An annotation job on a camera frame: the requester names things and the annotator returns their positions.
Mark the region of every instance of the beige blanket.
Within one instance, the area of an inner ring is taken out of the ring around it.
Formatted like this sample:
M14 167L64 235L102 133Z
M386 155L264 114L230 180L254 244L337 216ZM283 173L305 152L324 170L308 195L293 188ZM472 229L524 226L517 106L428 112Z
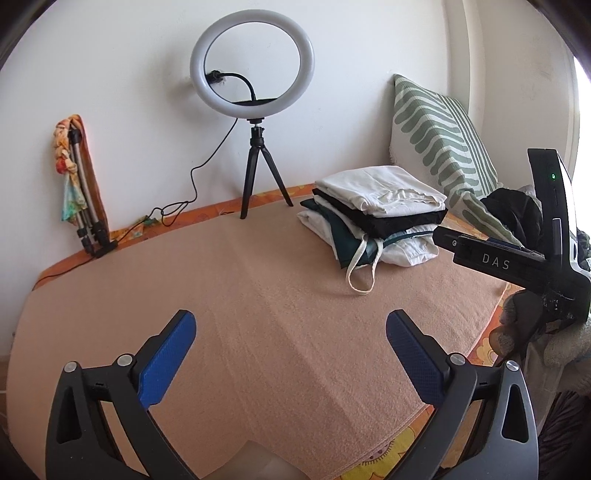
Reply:
M386 340L388 313L405 309L446 351L468 354L505 283L442 251L408 269L380 263L374 291L358 296L330 247L299 223L300 209L277 202L247 220L188 226L31 293L12 351L8 419L37 475L63 365L135 353L178 309L195 314L197 339L151 411L198 476L253 440L311 480L332 479L411 421L422 403ZM369 273L353 276L363 284Z

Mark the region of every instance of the tripod leg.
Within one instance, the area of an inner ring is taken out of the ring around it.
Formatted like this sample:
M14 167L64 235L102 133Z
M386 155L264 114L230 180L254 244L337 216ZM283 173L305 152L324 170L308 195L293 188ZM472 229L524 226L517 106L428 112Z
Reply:
M248 163L246 164L246 177L244 178L244 192L242 193L242 210L240 219L244 220L248 215L248 204L251 201L252 188L255 184L256 161L258 159L258 148L251 147L248 151Z
M285 185L283 185L283 180L281 180L281 175L279 175L279 170L277 170L277 167L275 166L275 162L273 162L273 157L271 156L271 154L269 153L269 151L267 150L266 147L262 147L261 152L262 152L262 156L265 157L265 160L267 161L267 165L269 165L269 170L271 170L271 173L273 174L273 178L277 182L277 185L279 186L279 189L281 190L281 193L283 194L283 198L285 199L285 201L287 202L287 204L290 207L293 207L294 204L291 202L290 196L287 193L287 190L285 189Z

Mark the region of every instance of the pillow case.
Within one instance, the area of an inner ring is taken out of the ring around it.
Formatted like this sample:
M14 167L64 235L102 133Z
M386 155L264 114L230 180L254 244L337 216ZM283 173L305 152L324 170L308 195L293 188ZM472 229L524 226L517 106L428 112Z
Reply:
M480 201L498 187L496 170L461 103L394 76L390 157L447 196L446 206L481 232L522 246Z

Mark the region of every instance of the white strap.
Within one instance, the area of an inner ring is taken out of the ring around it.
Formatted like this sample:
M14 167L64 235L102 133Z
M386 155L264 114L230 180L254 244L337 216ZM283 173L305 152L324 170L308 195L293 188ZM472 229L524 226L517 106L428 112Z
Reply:
M375 267L378 265L379 259L382 256L382 253L384 251L384 241L377 238L377 239L375 239L375 242L378 245L378 251L376 252L374 261L371 264L371 286L370 286L369 290L358 290L353 285L351 285L351 273L353 272L355 267L357 267L357 264L359 263L359 260L361 259L361 256L363 255L363 252L365 252L365 248L367 247L367 244L368 244L368 235L365 235L363 237L363 239L361 240L361 243L359 244L359 247L357 248L355 255L353 255L353 258L351 259L351 263L347 267L347 274L346 274L345 280L346 280L347 284L349 285L349 287L351 287L353 290L355 290L359 295L367 295L369 292L371 292L374 289Z

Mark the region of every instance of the power cord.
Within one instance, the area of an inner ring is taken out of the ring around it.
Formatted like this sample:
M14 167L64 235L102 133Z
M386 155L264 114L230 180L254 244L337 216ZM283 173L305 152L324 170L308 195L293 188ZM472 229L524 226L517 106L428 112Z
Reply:
M152 211L150 212L149 215L146 215L145 217L143 217L139 222L137 222L134 226L130 227L127 229L127 231L120 237L118 238L116 241L121 242L134 228L136 228L138 225L141 225L142 223L150 220L152 218L152 215L155 212L160 212L160 223L162 223L162 225L164 225L165 227L171 227L175 221L177 220L178 216L183 213L183 210L185 208L187 208L188 205L194 203L197 201L197 186L195 185L195 179L193 178L193 172L195 170L198 170L199 168L204 167L205 165L207 165L209 163L209 161L215 156L215 154L218 152L218 150L222 147L222 145L224 144L224 142L227 140L227 138L230 136L230 134L232 133L232 130L234 130L234 127L236 126L236 124L238 123L238 118L236 118L234 120L234 123L232 124L232 126L230 127L230 130L228 130L228 133L224 136L224 138L222 139L222 141L220 142L220 144L216 147L216 149L213 151L213 153L211 155L209 155L209 158L204 161L201 165L198 165L196 167L191 168L189 175L191 177L191 184L193 185L193 191L195 194L195 197L192 198L191 200L183 200L182 202L173 202L173 203L169 203L168 205L165 205L164 207L154 207L152 209ZM166 210L171 208L171 207L176 207L174 210L172 210L171 212L167 212ZM165 223L164 222L164 218L168 217L170 215L174 215L173 221L170 223ZM37 286L37 284L42 281L45 280L47 278L53 278L53 277L61 277L62 275L71 272L72 270L77 269L78 267L81 267L82 265L86 265L87 263L93 261L94 258L89 258L85 261L83 261L82 263L78 264L78 265L74 265L71 268L68 268L67 270L64 270L63 272L60 273L54 273L53 275L46 275L45 277L41 277L39 280L37 280L35 282L35 284L33 285L33 289L35 290L35 287Z
M239 73L224 73L220 72L219 70L212 70L207 75L205 75L205 80L209 85L212 85L214 83L220 83L225 77L234 77L246 83L246 86L251 91L251 101L256 102L255 89L253 88L252 83L250 83L244 75L240 75Z

